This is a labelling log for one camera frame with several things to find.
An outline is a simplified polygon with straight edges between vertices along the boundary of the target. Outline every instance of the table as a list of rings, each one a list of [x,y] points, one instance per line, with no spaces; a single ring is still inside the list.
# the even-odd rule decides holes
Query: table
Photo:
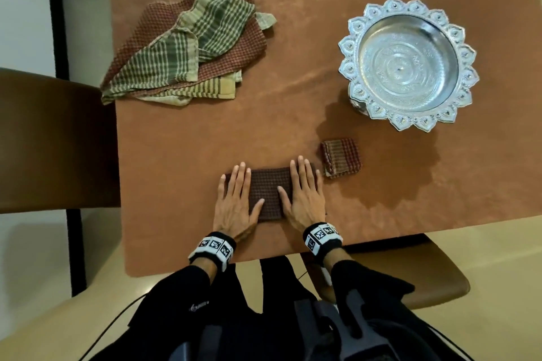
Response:
[[[119,47],[155,0],[112,0]],[[318,144],[354,138],[364,166],[325,183],[326,208],[346,243],[542,214],[542,9],[539,0],[422,0],[466,28],[478,51],[474,104],[430,133],[397,132],[354,111],[337,71],[347,20],[385,0],[256,0],[278,20],[266,55],[243,74],[235,100],[172,108],[117,102],[126,269],[181,268],[212,226],[220,174],[245,161],[318,165]],[[258,225],[237,261],[304,250],[285,222]]]

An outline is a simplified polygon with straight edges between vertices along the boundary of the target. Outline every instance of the silver tray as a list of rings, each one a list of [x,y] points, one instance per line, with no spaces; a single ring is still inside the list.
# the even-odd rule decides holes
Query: silver tray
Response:
[[[389,119],[399,131],[415,125],[429,132],[472,103],[470,88],[480,79],[472,67],[476,51],[443,10],[387,0],[367,5],[348,29],[339,42],[345,56],[339,72],[350,80],[350,102],[359,112]]]

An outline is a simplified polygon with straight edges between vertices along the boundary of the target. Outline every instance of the black sleeve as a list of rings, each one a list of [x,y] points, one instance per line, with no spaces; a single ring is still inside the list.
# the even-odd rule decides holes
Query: black sleeve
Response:
[[[180,344],[197,344],[208,319],[209,292],[209,276],[197,266],[166,277],[143,299],[128,330],[92,360],[167,361]]]
[[[421,337],[443,361],[463,360],[401,302],[405,294],[414,291],[409,282],[368,269],[353,260],[336,263],[331,270],[331,281],[337,307],[347,323],[346,295],[356,289],[365,302],[362,312],[366,320],[385,320],[405,326]]]

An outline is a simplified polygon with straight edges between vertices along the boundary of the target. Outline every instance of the cable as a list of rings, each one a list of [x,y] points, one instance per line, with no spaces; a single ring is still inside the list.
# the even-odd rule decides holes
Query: cable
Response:
[[[131,303],[128,304],[128,306],[122,310],[114,319],[112,322],[109,323],[109,325],[105,328],[105,330],[102,331],[102,333],[99,335],[98,338],[96,338],[96,341],[91,345],[91,347],[83,354],[83,356],[81,358],[79,358],[78,361],[83,361],[85,359],[85,357],[88,355],[88,353],[90,351],[92,351],[92,348],[94,348],[96,346],[96,344],[98,344],[98,341],[104,336],[104,334],[107,332],[107,330],[109,330],[109,328],[115,323],[115,321],[117,321],[119,319],[120,316],[122,316],[126,310],[128,310],[132,305],[134,305],[135,303],[137,303],[141,298],[145,297],[147,294],[143,294],[141,297],[138,297],[136,298],[135,300],[133,300]]]
[[[435,327],[433,327],[430,323],[426,323],[424,320],[422,322],[427,325],[433,332],[438,333],[441,337],[443,337],[448,343],[452,344],[457,350],[459,350],[465,357],[467,357],[470,361],[474,361],[474,359],[467,354],[461,347],[459,347],[456,343],[454,343],[450,338],[446,337],[442,332],[437,330]]]

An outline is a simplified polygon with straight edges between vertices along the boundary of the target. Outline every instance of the black wristband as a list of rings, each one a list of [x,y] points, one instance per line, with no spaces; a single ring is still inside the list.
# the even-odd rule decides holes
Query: black wristband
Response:
[[[324,257],[333,249],[342,247],[342,237],[329,223],[315,223],[303,232],[305,245],[314,254],[315,261],[324,265]]]
[[[237,243],[230,236],[212,232],[201,241],[197,248],[188,256],[192,264],[196,258],[205,257],[216,264],[216,268],[224,272],[228,266],[231,257],[234,255]]]

